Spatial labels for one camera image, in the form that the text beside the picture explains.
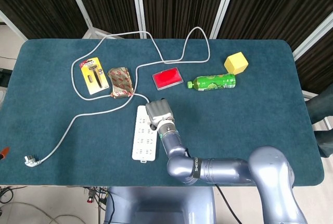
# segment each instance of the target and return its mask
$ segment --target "power strip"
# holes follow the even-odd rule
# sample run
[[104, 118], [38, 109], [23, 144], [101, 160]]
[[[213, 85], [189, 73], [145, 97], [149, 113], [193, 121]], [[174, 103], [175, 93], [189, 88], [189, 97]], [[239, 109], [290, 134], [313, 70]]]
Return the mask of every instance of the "power strip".
[[156, 157], [157, 130], [150, 128], [146, 106], [137, 108], [132, 158], [141, 163], [153, 161]]

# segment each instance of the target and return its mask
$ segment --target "green soda bottle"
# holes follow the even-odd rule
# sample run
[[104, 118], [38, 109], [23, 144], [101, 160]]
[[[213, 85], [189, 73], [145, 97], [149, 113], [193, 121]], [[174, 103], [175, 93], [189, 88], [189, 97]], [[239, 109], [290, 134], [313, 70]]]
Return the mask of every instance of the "green soda bottle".
[[198, 91], [231, 89], [236, 86], [234, 74], [220, 74], [217, 76], [197, 77], [193, 82], [189, 81], [187, 87]]

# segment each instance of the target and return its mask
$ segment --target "table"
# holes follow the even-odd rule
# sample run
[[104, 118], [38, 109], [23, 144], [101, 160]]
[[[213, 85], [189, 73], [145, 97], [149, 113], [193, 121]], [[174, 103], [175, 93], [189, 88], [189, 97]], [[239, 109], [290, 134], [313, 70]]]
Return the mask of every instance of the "table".
[[[156, 40], [165, 59], [179, 58], [184, 40]], [[0, 111], [1, 146], [10, 146], [0, 161], [0, 184], [179, 186], [167, 173], [167, 156], [158, 142], [157, 158], [132, 160], [135, 97], [124, 109], [78, 118], [61, 147], [43, 164], [29, 168], [24, 156], [44, 158], [58, 143], [71, 119], [117, 107], [126, 98], [80, 99], [70, 78], [72, 62], [92, 50], [98, 40], [29, 40], [21, 48]], [[211, 60], [204, 64], [158, 64], [139, 71], [138, 93], [151, 101], [169, 101], [176, 127], [192, 156], [248, 159], [262, 145], [280, 149], [295, 172], [295, 185], [317, 185], [323, 166], [306, 111], [292, 52], [282, 40], [210, 40]], [[227, 56], [242, 51], [249, 66], [237, 75], [234, 89], [198, 92], [186, 88], [197, 76], [223, 74]], [[105, 40], [91, 57], [99, 57], [104, 72], [159, 60], [151, 40]], [[189, 40], [184, 60], [204, 60], [204, 40]], [[157, 91], [152, 74], [178, 67], [184, 83]], [[88, 96], [79, 64], [74, 79]], [[98, 94], [109, 94], [111, 89]], [[197, 182], [195, 185], [207, 185]]]

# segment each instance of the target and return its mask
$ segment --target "yellow cube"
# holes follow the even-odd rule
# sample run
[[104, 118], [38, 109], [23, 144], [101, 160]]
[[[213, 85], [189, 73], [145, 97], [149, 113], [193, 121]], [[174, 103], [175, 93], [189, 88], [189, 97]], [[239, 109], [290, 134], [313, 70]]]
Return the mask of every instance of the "yellow cube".
[[224, 67], [227, 69], [230, 74], [239, 74], [242, 73], [248, 66], [248, 61], [245, 59], [245, 56], [242, 52], [238, 52], [231, 56], [227, 57], [227, 60], [224, 63]]

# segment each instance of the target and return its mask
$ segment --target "floor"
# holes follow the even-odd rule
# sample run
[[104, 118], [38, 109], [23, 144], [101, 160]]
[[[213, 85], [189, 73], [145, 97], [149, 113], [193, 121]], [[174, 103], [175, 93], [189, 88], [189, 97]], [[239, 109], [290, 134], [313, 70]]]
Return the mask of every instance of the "floor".
[[[0, 56], [17, 58], [23, 40], [7, 26], [0, 26]], [[13, 69], [15, 60], [0, 58], [0, 68]], [[317, 130], [324, 130], [324, 124], [314, 125]], [[333, 223], [331, 206], [333, 205], [333, 156], [322, 159], [325, 179], [318, 186], [294, 188], [294, 194], [309, 224]], [[261, 201], [254, 187], [223, 187], [231, 207], [244, 224], [263, 223]], [[217, 190], [215, 192], [218, 224], [236, 224]], [[11, 202], [33, 204], [47, 212], [53, 218], [71, 214], [82, 218], [87, 224], [98, 223], [97, 204], [87, 203], [88, 192], [82, 188], [58, 186], [29, 186], [14, 191]], [[51, 220], [31, 206], [11, 204], [0, 207], [3, 211], [0, 224], [47, 224]], [[59, 217], [60, 224], [81, 223], [74, 217]]]

